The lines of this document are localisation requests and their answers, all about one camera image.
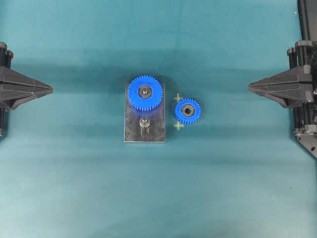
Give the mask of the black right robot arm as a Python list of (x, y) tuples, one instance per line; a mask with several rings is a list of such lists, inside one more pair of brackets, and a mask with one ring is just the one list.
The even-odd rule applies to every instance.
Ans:
[(296, 140), (317, 155), (317, 2), (298, 1), (301, 40), (287, 50), (289, 70), (248, 85), (293, 112)]

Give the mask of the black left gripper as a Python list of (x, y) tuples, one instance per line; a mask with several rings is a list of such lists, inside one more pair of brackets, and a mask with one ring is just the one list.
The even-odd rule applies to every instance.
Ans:
[(30, 96), (19, 96), (0, 102), (0, 136), (4, 135), (5, 110), (15, 110), (20, 105), (53, 93), (53, 88), (38, 80), (20, 74), (10, 68), (13, 52), (7, 49), (4, 42), (0, 43), (0, 65), (7, 68), (0, 69), (0, 87), (2, 90), (18, 92), (34, 92)]

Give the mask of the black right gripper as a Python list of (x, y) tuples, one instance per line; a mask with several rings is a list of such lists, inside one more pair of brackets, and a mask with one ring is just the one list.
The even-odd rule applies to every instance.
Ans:
[(283, 108), (293, 108), (295, 135), (314, 135), (317, 133), (317, 43), (300, 40), (287, 50), (287, 55), (290, 70), (250, 83), (248, 90)]

